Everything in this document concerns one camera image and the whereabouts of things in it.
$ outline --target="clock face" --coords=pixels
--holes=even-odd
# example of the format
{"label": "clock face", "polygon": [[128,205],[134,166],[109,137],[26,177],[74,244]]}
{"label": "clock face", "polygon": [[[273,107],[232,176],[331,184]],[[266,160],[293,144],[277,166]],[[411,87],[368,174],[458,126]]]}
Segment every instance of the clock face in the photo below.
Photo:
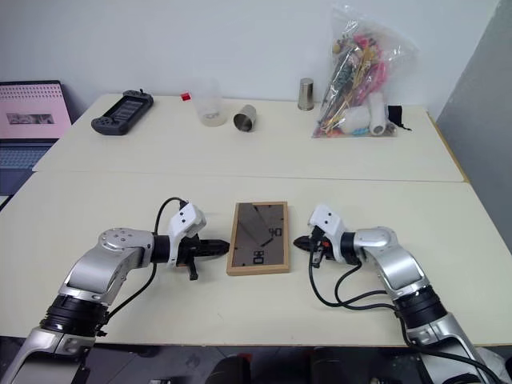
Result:
{"label": "clock face", "polygon": [[233,267],[285,263],[285,209],[281,203],[238,204]]}

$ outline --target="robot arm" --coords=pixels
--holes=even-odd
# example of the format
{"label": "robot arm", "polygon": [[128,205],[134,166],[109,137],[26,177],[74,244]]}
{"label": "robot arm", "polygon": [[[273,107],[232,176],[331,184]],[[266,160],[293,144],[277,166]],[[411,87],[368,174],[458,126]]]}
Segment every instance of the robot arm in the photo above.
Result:
{"label": "robot arm", "polygon": [[128,273],[152,262],[170,266],[186,264],[190,280],[198,278],[195,255],[224,254],[229,244],[199,240],[206,224],[204,214],[192,204],[172,217],[167,235],[144,230],[114,228],[101,233],[98,244],[74,265],[58,296],[38,327],[33,328],[2,378],[2,384],[85,382],[84,361],[108,308]]}
{"label": "robot arm", "polygon": [[[315,209],[309,224],[317,236],[329,239],[337,262],[372,261],[375,264],[413,344],[485,364],[455,317],[446,312],[418,262],[398,244],[394,231],[376,227],[348,232],[341,218],[323,205]],[[317,266],[320,261],[319,257],[314,259]],[[422,354],[422,361],[434,384],[463,374],[472,374],[486,384],[494,382],[487,374],[463,362],[428,354]]]}

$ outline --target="white wall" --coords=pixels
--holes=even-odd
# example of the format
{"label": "white wall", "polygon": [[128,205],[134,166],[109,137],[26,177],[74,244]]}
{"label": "white wall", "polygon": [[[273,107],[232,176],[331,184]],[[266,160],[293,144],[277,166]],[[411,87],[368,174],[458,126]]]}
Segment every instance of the white wall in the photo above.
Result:
{"label": "white wall", "polygon": [[[420,49],[390,102],[437,117],[498,0],[347,0]],[[215,76],[225,96],[294,100],[328,76],[331,0],[0,0],[0,80],[60,79],[79,112],[100,94],[176,94]]]}

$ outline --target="laptop screen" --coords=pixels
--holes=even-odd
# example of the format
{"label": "laptop screen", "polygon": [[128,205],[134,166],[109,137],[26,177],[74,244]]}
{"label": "laptop screen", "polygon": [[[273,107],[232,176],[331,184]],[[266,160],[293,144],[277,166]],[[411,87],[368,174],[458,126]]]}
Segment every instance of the laptop screen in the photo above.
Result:
{"label": "laptop screen", "polygon": [[60,82],[0,82],[0,139],[56,139],[70,126]]}

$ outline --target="metal cylinder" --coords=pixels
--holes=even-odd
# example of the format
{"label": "metal cylinder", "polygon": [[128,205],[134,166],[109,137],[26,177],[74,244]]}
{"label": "metal cylinder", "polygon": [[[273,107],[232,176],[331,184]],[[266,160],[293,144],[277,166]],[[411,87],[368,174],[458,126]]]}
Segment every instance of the metal cylinder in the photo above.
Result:
{"label": "metal cylinder", "polygon": [[300,110],[312,110],[314,108],[312,78],[301,78],[297,106]]}
{"label": "metal cylinder", "polygon": [[243,132],[249,132],[256,123],[256,108],[245,105],[233,118],[234,126]]}

